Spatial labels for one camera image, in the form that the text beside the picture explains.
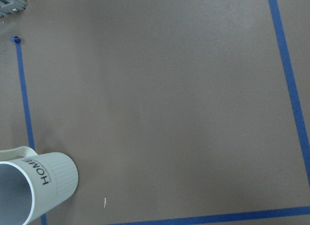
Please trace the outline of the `aluminium frame foot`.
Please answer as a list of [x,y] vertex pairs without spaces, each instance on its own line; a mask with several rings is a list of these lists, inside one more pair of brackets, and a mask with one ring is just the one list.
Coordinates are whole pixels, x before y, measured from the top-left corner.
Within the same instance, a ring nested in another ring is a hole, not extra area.
[[27,0],[0,0],[0,17],[23,11],[26,6]]

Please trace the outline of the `white ribbed HOME mug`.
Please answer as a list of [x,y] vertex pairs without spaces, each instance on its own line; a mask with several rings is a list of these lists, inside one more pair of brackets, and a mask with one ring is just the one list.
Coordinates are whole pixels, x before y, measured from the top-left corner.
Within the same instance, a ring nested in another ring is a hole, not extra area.
[[21,146],[0,152],[0,223],[27,225],[73,195],[78,170],[66,154]]

